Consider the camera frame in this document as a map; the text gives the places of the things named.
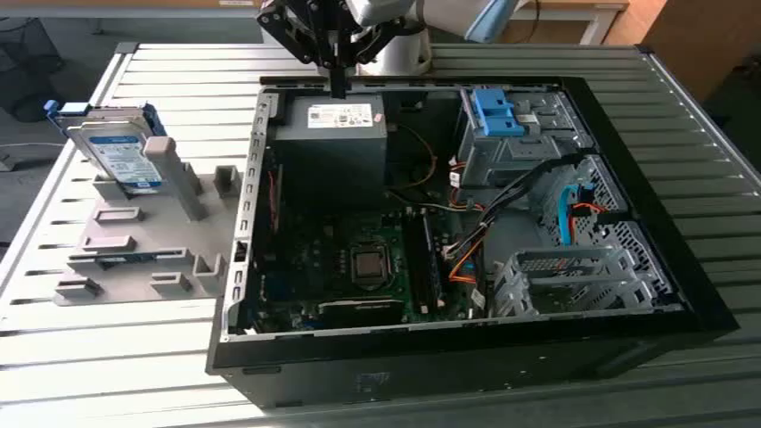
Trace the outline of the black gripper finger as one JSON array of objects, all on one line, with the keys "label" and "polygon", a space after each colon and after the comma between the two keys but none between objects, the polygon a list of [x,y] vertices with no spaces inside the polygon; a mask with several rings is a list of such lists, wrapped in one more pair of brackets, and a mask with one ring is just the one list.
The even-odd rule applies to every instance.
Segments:
[{"label": "black gripper finger", "polygon": [[411,34],[411,26],[406,22],[382,22],[367,29],[367,32],[355,40],[351,37],[358,34],[358,24],[343,24],[338,30],[338,98],[346,98],[350,88],[347,72],[357,64],[367,64],[379,53],[381,49],[398,36]]},{"label": "black gripper finger", "polygon": [[290,10],[289,2],[290,1],[263,1],[259,7],[257,23],[301,63],[307,64],[311,62],[326,72],[330,96],[338,99],[338,68],[321,67],[313,60],[303,57],[305,50],[297,40],[302,27]]}]

